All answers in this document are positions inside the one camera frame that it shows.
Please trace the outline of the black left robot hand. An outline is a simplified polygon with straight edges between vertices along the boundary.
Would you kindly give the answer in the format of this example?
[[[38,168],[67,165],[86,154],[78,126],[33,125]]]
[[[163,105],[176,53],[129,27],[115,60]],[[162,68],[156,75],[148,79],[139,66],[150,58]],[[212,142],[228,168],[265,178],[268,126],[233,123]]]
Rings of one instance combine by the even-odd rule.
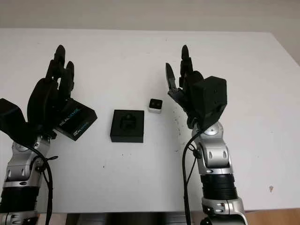
[[[51,139],[57,136],[54,129],[74,88],[74,64],[69,61],[65,65],[65,54],[64,46],[59,45],[46,76],[37,82],[27,106],[29,127],[37,135]]]

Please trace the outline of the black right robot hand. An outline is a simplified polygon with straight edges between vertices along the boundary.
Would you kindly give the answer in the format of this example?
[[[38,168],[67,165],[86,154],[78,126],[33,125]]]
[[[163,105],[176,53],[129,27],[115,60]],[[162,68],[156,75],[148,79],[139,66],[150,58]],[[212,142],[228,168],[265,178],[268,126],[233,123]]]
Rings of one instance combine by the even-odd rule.
[[[165,64],[166,80],[168,84],[168,95],[179,104],[187,114],[187,126],[193,129],[198,121],[198,113],[192,103],[191,88],[192,84],[203,80],[200,72],[193,70],[192,59],[189,56],[187,45],[183,45],[181,50],[179,87],[176,87],[175,76],[169,63]]]

